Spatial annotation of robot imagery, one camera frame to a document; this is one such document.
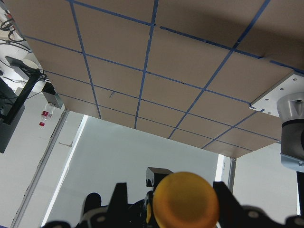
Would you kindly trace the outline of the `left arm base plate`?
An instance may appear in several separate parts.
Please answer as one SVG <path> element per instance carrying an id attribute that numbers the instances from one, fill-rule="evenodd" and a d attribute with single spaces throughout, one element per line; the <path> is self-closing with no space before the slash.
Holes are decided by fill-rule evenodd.
<path id="1" fill-rule="evenodd" d="M 304 117 L 304 75 L 288 74 L 249 106 L 250 109 L 281 118 L 282 121 Z"/>

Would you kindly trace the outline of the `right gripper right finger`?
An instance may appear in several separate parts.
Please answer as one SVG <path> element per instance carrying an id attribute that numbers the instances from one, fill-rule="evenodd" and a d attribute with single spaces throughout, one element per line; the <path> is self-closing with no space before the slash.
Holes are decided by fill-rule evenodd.
<path id="1" fill-rule="evenodd" d="M 303 216 L 290 216 L 284 223 L 275 222 L 258 207 L 240 205 L 222 181 L 213 182 L 219 200 L 219 225 L 222 228 L 302 228 Z"/>

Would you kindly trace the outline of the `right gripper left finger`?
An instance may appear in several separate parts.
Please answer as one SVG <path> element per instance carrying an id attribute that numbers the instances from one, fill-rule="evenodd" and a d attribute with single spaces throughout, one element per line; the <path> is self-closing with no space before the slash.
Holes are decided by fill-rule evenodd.
<path id="1" fill-rule="evenodd" d="M 90 193 L 84 200 L 77 228 L 126 228 L 129 225 L 127 184 L 116 184 L 107 206 L 102 206 L 101 196 Z"/>

